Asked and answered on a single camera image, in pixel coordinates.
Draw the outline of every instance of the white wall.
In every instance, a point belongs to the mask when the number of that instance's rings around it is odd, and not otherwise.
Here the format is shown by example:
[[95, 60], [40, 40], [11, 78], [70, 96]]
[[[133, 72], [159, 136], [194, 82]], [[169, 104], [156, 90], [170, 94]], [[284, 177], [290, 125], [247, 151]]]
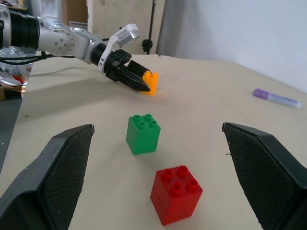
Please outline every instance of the white wall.
[[31, 10], [33, 16], [38, 16], [42, 18], [52, 17], [62, 21], [61, 0], [30, 0], [30, 1], [31, 1]]
[[157, 52], [237, 62], [307, 92], [307, 0], [167, 0]]

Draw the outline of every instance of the orange lego brick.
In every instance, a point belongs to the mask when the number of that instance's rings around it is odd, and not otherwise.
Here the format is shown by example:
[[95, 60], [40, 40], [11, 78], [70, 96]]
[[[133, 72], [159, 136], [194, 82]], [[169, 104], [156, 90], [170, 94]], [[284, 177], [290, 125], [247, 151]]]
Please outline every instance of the orange lego brick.
[[148, 87], [150, 88], [149, 92], [142, 92], [142, 94], [147, 95], [155, 95], [155, 92], [157, 90], [158, 80], [159, 80], [159, 74], [158, 73], [151, 73], [150, 71], [146, 71], [143, 75], [143, 80], [146, 82]]

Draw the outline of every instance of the marker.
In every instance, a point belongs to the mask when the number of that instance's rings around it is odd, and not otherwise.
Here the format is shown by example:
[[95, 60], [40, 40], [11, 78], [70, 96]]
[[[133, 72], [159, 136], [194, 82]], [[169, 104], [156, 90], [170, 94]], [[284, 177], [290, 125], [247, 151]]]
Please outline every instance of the marker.
[[282, 97], [282, 96], [267, 92], [262, 89], [255, 89], [253, 95], [255, 97], [259, 97], [264, 100], [284, 104], [284, 105], [294, 107], [294, 108], [300, 108], [302, 106], [302, 104], [297, 100], [287, 98], [287, 97]]

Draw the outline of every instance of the lego brick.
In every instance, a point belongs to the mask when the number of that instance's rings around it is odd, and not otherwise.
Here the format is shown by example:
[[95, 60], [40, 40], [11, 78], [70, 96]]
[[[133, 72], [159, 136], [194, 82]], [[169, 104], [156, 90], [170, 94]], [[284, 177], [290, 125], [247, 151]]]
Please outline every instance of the lego brick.
[[202, 188], [194, 179], [188, 168], [179, 167], [157, 171], [152, 199], [163, 225], [190, 217], [202, 194]]
[[142, 78], [144, 82], [148, 85], [148, 87], [150, 88], [150, 91], [149, 92], [141, 91], [141, 93], [155, 96], [157, 86], [158, 86], [159, 74], [151, 73], [150, 71], [146, 71]]
[[166, 216], [166, 208], [163, 206], [157, 192], [155, 191], [155, 189], [152, 189], [152, 193], [150, 194], [150, 199], [153, 203], [153, 206], [155, 208], [155, 211], [158, 214], [158, 217], [161, 221], [161, 223], [163, 224], [164, 222], [164, 217]]
[[160, 126], [150, 114], [129, 117], [126, 142], [133, 155], [154, 152], [158, 145]]

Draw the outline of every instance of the wooden furniture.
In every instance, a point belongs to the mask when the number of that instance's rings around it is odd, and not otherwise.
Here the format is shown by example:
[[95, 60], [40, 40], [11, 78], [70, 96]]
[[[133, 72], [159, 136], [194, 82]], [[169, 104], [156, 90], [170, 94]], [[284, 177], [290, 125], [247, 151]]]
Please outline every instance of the wooden furniture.
[[25, 13], [28, 14], [28, 7], [24, 6], [24, 7], [19, 7], [19, 6], [8, 6], [9, 9], [15, 10], [19, 13]]
[[0, 84], [0, 101], [5, 101], [6, 100], [5, 90], [21, 92], [22, 86], [10, 87], [10, 86], [4, 86], [4, 85]]
[[[157, 170], [188, 166], [203, 188], [191, 218], [177, 230], [261, 230], [238, 182], [223, 122], [275, 137], [306, 167], [306, 109], [252, 96], [255, 88], [294, 98], [307, 95], [230, 62], [158, 55], [133, 59], [159, 73], [156, 96], [134, 92], [78, 59], [34, 64], [0, 174], [0, 195], [50, 138], [93, 123], [95, 134], [71, 230], [164, 229], [149, 199]], [[161, 126], [155, 153], [133, 156], [128, 117], [150, 113]]]
[[87, 23], [86, 0], [62, 0], [62, 21]]

